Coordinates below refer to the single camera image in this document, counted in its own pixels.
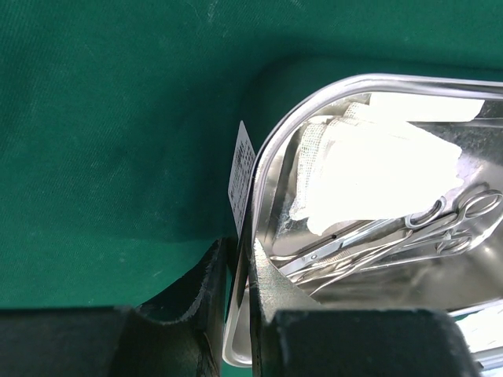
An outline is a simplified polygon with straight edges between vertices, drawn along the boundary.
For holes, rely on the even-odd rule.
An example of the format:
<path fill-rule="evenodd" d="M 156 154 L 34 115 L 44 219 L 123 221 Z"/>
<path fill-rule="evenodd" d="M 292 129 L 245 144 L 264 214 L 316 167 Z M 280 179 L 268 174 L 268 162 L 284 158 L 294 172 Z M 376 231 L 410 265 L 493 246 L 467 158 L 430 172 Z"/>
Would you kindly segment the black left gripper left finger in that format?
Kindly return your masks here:
<path fill-rule="evenodd" d="M 219 376 L 228 240 L 137 307 L 1 311 L 3 376 Z"/>

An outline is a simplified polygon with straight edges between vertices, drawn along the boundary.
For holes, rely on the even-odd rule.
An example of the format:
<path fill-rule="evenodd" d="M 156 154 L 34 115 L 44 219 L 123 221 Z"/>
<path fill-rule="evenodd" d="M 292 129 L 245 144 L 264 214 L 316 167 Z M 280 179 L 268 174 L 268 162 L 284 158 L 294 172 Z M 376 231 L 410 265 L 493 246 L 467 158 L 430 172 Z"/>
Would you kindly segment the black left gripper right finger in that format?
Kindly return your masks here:
<path fill-rule="evenodd" d="M 434 309 L 328 309 L 249 254 L 255 376 L 477 376 L 453 319 Z"/>

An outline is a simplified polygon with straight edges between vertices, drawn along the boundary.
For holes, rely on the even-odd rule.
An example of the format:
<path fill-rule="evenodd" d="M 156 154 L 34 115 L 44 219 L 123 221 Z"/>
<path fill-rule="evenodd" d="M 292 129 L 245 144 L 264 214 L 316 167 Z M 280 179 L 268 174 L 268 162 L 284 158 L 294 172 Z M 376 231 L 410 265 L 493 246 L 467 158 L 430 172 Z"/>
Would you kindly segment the steel instrument tray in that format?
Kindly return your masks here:
<path fill-rule="evenodd" d="M 307 228 L 307 220 L 294 221 L 289 217 L 296 194 L 303 124 L 315 115 L 333 113 L 344 100 L 367 100 L 374 92 L 482 100 L 481 112 L 470 122 L 423 123 L 421 128 L 462 148 L 457 171 L 464 184 L 445 194 L 447 211 L 477 192 L 502 192 L 500 82 L 377 73 L 338 81 L 308 79 L 299 85 L 291 79 L 258 84 L 246 101 L 242 121 L 247 131 L 257 126 L 265 136 L 255 154 L 240 236 L 240 257 L 223 340 L 222 355 L 227 363 L 242 368 L 252 366 L 249 254 L 255 240 L 260 241 L 268 260 L 280 272 L 270 256 L 308 252 L 320 243 L 379 221 L 343 221 L 316 235 Z M 459 317 L 500 306 L 502 203 L 457 230 L 467 230 L 475 237 L 472 248 L 461 254 L 366 270 L 312 296 L 311 287 L 295 285 L 328 309 L 425 307 L 443 309 Z"/>

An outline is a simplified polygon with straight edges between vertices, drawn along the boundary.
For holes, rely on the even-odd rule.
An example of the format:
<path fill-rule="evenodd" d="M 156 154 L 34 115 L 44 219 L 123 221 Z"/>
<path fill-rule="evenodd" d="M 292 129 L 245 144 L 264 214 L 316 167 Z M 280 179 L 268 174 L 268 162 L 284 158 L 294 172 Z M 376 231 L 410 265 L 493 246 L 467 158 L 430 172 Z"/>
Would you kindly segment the steel surgical scissors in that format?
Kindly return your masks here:
<path fill-rule="evenodd" d="M 292 277 L 334 268 L 333 273 L 337 275 L 346 267 L 353 270 L 362 258 L 378 260 L 392 252 L 426 243 L 433 243 L 438 253 L 463 251 L 471 244 L 473 235 L 458 232 L 459 226 L 496 210 L 501 203 L 502 192 L 487 189 L 447 211 L 447 200 L 441 197 L 419 218 L 410 214 L 402 219 L 372 221 L 312 247 L 280 267 L 280 272 Z"/>

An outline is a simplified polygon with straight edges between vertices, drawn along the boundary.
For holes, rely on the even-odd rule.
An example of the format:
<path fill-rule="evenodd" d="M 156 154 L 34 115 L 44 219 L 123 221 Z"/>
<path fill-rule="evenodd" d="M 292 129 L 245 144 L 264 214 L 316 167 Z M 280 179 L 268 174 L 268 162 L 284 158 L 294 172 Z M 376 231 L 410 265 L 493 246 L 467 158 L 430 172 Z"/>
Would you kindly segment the green surgical cloth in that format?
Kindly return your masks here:
<path fill-rule="evenodd" d="M 1 311 L 137 307 L 226 238 L 223 352 L 251 91 L 377 73 L 502 84 L 501 2 L 2 2 Z"/>

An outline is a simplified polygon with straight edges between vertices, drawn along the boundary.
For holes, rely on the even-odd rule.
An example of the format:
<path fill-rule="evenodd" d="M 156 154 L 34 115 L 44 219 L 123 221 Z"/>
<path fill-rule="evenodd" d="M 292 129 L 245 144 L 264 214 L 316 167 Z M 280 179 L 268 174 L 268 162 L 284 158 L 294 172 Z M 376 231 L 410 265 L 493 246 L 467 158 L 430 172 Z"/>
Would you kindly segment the steel tweezers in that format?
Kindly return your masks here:
<path fill-rule="evenodd" d="M 334 240 L 310 252 L 270 256 L 294 284 L 311 287 L 310 296 L 356 273 L 381 266 L 400 265 L 461 254 L 472 248 L 475 237 L 467 230 L 440 232 L 400 229 L 369 242 Z"/>

